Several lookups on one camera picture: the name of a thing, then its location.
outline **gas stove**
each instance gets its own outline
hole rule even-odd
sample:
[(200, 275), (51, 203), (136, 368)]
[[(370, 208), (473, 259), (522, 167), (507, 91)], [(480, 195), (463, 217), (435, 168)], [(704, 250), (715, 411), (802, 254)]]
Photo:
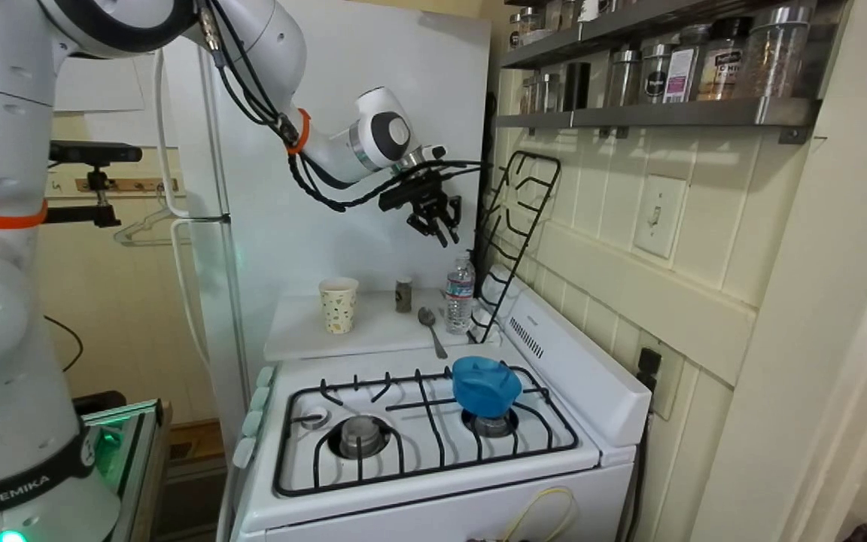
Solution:
[[(232, 539), (613, 539), (647, 390), (522, 282), (486, 344), (285, 361), (259, 371), (234, 463)], [(502, 361), (523, 392), (478, 419), (451, 364)]]

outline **white refrigerator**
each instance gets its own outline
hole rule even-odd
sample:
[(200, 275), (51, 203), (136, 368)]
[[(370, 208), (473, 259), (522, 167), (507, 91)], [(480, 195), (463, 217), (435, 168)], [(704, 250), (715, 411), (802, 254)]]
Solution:
[[(450, 159), (481, 158), (489, 21), (346, 0), (279, 3), (306, 36), (295, 103), (320, 131), (350, 126), (355, 100), (386, 86), (421, 143), (447, 145)], [(473, 247), (478, 175), (444, 184), (448, 195), (462, 196), (462, 220), (461, 243), (443, 249), (406, 225), (406, 207), (383, 213), (369, 202), (336, 213), (310, 199), (289, 173), (283, 144), (245, 119), (210, 59), (189, 41), (166, 48), (166, 76), (187, 206), (190, 216), (206, 219), (189, 226), (196, 269), (180, 272), (199, 289), (204, 331), (197, 339), (228, 453), (252, 382), (268, 364), (263, 348), (279, 302), (316, 294), (320, 280), (335, 276), (356, 278), (362, 291), (392, 291), (402, 276), (412, 277), (414, 288), (442, 288), (457, 253)], [(330, 198), (347, 200), (390, 175), (378, 172), (345, 191), (320, 185)]]

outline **patterned paper cup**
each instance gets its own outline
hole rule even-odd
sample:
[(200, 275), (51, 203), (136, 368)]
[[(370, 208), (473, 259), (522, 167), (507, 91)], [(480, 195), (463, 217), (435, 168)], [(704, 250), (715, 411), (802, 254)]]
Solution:
[(358, 281), (347, 278), (320, 282), (320, 304), (323, 305), (324, 323), (328, 332), (340, 335), (354, 329), (359, 285)]

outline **stove grate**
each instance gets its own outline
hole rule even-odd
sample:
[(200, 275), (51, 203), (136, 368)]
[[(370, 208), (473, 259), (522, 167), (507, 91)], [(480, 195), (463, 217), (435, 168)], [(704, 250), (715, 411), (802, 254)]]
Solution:
[(375, 423), (378, 423), (381, 426), (381, 429), (388, 431), (390, 435), (397, 441), (397, 455), (399, 459), (399, 473), (386, 474), (383, 477), (373, 477), (364, 479), (364, 457), (359, 455), (357, 457), (357, 480), (348, 481), (348, 483), (334, 483), (330, 485), (321, 485), (320, 484), (320, 452), (323, 449), (324, 443), (326, 443), (330, 436), (333, 436), (334, 432), (337, 432), (341, 429), (341, 424), (334, 426), (333, 429), (327, 432), (318, 442), (316, 443), (316, 447), (313, 450), (313, 487), (306, 489), (285, 489), (282, 487), (282, 484), (279, 483), (280, 473), (283, 469), (283, 460), (286, 456), (285, 447), (286, 443), (289, 442), (290, 435), (292, 435), (292, 427), (294, 423), (301, 422), (304, 418), (292, 418), (289, 419), (288, 423), (283, 425), (283, 433), (282, 438), (279, 442), (279, 454), (278, 459), (276, 459), (276, 470), (274, 476), (274, 490), (276, 493), (280, 495), (284, 495), (286, 497), (302, 497), (304, 495), (313, 495), (317, 493), (324, 493), (327, 491), (335, 491), (340, 489), (346, 489), (350, 487), (357, 487), (360, 485), (371, 484), (371, 483), (382, 483), (382, 481), (389, 480), (400, 480), (400, 478), (407, 477), (416, 477), (421, 476), (421, 474), (428, 473), (440, 473), (440, 471), (445, 470), (454, 470), (461, 469), (461, 467), (471, 467), (474, 465), (488, 464), (488, 463), (497, 463), (501, 461), (509, 461), (512, 459), (516, 459), (519, 457), (529, 457), (534, 455), (541, 455), (545, 453), (554, 453), (561, 452), (566, 449), (575, 449), (578, 444), (577, 433), (574, 431), (569, 423), (567, 423), (567, 419), (564, 418), (564, 415), (561, 414), (561, 411), (558, 410), (557, 405), (551, 401), (550, 390), (548, 388), (544, 388), (540, 383), (534, 378), (534, 375), (527, 371), (523, 367), (511, 367), (511, 370), (516, 373), (523, 374), (527, 377), (531, 382), (531, 387), (527, 388), (527, 390), (521, 391), (523, 394), (540, 394), (543, 398), (544, 402), (550, 407), (551, 412), (554, 412), (557, 415), (558, 421), (564, 426), (564, 429), (571, 436), (571, 442), (567, 443), (567, 445), (554, 446), (554, 430), (551, 429), (550, 423), (547, 419), (544, 418), (543, 415), (540, 414), (537, 410), (530, 408), (529, 406), (515, 401), (513, 404), (513, 408), (520, 409), (524, 412), (527, 412), (530, 415), (536, 416), (539, 419), (540, 423), (544, 426), (544, 429), (547, 430), (547, 447), (546, 449), (535, 449), (530, 450), (530, 452), (520, 452), (519, 453), (519, 439), (517, 438), (517, 432), (512, 431), (513, 436), (513, 447), (510, 450), (509, 455), (502, 455), (497, 457), (484, 457), (484, 445), (482, 445), (481, 437), (477, 434), (477, 432), (473, 431), (471, 434), (477, 443), (477, 459), (472, 461), (464, 461), (458, 462), (453, 465), (446, 465), (446, 450), (444, 450), (443, 445), (443, 437), (440, 436), (440, 430), (437, 429), (437, 421), (434, 419), (434, 412), (431, 407), (443, 404), (451, 404), (457, 402), (455, 398), (449, 399), (436, 399), (430, 400), (427, 398), (427, 390), (424, 388), (424, 382), (438, 379), (451, 379), (453, 378), (453, 373), (451, 373), (450, 367), (444, 367), (443, 373), (435, 373), (435, 374), (422, 374), (420, 370), (414, 370), (412, 376), (398, 377), (393, 378), (390, 376), (390, 373), (386, 373), (385, 377), (382, 380), (367, 380), (361, 381), (357, 375), (354, 375), (354, 381), (348, 384), (339, 384), (339, 385), (328, 385), (326, 379), (320, 381), (320, 385), (317, 388), (304, 388), (303, 390), (299, 390), (295, 392), (295, 394), (290, 397), (290, 400), (287, 404), (287, 412), (293, 412), (294, 404), (299, 397), (302, 397), (304, 394), (320, 394), (323, 395), (324, 398), (333, 402), (337, 406), (343, 406), (343, 401), (339, 398), (330, 395), (331, 392), (336, 394), (340, 390), (346, 390), (347, 388), (352, 388), (352, 390), (357, 391), (359, 388), (367, 388), (371, 385), (383, 385), (381, 391), (376, 392), (374, 397), (371, 397), (370, 401), (376, 403), (379, 398), (383, 397), (383, 394), (386, 394), (390, 390), (390, 387), (394, 384), (412, 384), (416, 383), (420, 388), (420, 397), (423, 400), (406, 403), (401, 405), (391, 405), (386, 407), (386, 411), (393, 412), (397, 410), (406, 410), (406, 409), (414, 409), (414, 408), (423, 408), (427, 411), (427, 418), (430, 419), (430, 429), (433, 432), (434, 438), (437, 439), (437, 446), (440, 448), (440, 466), (439, 467), (427, 467), (427, 469), (420, 470), (412, 470), (406, 471), (405, 466), (403, 466), (403, 437), (400, 436), (400, 432), (397, 431), (392, 426), (388, 425), (388, 423), (383, 422), (381, 419), (375, 419)]

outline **switch plate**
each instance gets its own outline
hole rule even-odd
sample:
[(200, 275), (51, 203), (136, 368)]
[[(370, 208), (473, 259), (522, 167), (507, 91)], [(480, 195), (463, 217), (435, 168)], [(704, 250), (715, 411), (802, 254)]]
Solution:
[(674, 397), (677, 395), (677, 387), (681, 383), (684, 356), (645, 330), (640, 332), (640, 340), (637, 342), (637, 356), (639, 357), (641, 348), (650, 348), (661, 354), (661, 368), (655, 377), (658, 384), (655, 385), (654, 395), (651, 397), (651, 409), (653, 409), (654, 414), (667, 421), (671, 418), (671, 410), (674, 409)]
[(687, 184), (681, 178), (647, 176), (640, 195), (640, 210), (637, 212), (635, 246), (655, 256), (671, 257)]

